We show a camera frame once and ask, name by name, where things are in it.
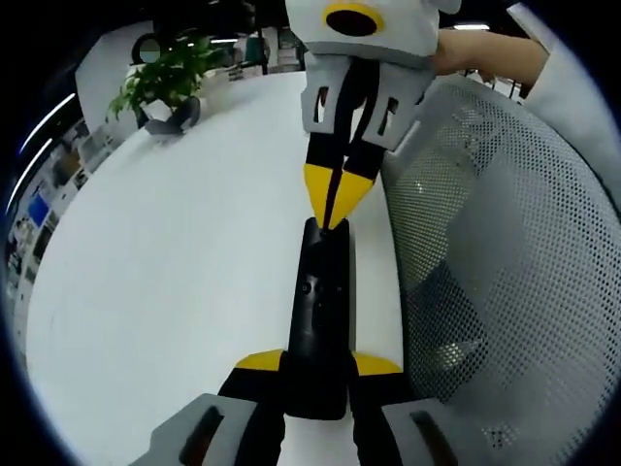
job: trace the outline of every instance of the yellow plastic part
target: yellow plastic part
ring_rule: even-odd
[[[328,15],[335,12],[356,12],[364,15],[365,17],[369,17],[376,24],[376,32],[377,34],[384,28],[384,19],[381,17],[379,12],[370,7],[369,5],[363,5],[362,3],[333,3],[332,5],[328,5],[323,11],[323,23],[328,23]]]
[[[356,367],[360,376],[379,376],[403,372],[397,364],[383,357],[370,356],[356,351],[353,352],[353,357],[356,360]]]
[[[343,171],[328,228],[331,230],[336,228],[372,187],[373,180]]]
[[[236,369],[253,369],[255,371],[277,371],[280,365],[282,349],[257,352],[245,357],[235,366]]]
[[[319,167],[318,165],[304,165],[304,180],[309,190],[310,204],[317,218],[319,227],[323,226],[326,215],[326,203],[328,202],[328,187],[332,178],[332,169]]]

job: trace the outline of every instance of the gray gripper housing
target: gray gripper housing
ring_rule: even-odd
[[[150,446],[132,466],[182,466],[181,456],[201,421],[217,420],[203,465],[233,466],[256,403],[224,396],[201,395],[153,430]]]
[[[405,465],[485,466],[492,460],[481,430],[439,400],[387,405],[382,410]]]
[[[343,81],[351,64],[346,55],[306,54],[307,87],[302,92],[302,123],[310,133],[331,134],[334,131],[335,112]],[[397,151],[408,136],[418,116],[418,104],[425,90],[435,77],[431,60],[423,61],[424,66],[406,68],[380,63],[379,89],[376,106],[362,139],[391,152]],[[315,121],[319,90],[327,88],[323,119]],[[392,107],[394,115],[391,124],[380,131],[386,113]]]

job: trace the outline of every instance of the white tabletop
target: white tabletop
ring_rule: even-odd
[[[28,370],[88,465],[121,465],[236,362],[286,345],[304,222],[304,74],[236,83],[229,108],[170,145],[139,131],[61,219],[27,327]],[[357,349],[402,364],[381,182],[350,218]],[[287,420],[279,464],[357,464],[351,418]]]

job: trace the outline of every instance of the person's arm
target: person's arm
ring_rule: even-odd
[[[480,70],[533,85],[547,61],[547,51],[535,41],[485,31],[440,31],[434,64],[438,74]]]

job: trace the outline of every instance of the green leaves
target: green leaves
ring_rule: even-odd
[[[174,109],[200,89],[205,73],[217,68],[221,60],[222,50],[208,39],[178,39],[155,62],[142,65],[125,81],[110,110],[118,118],[124,109],[136,112],[155,100]]]

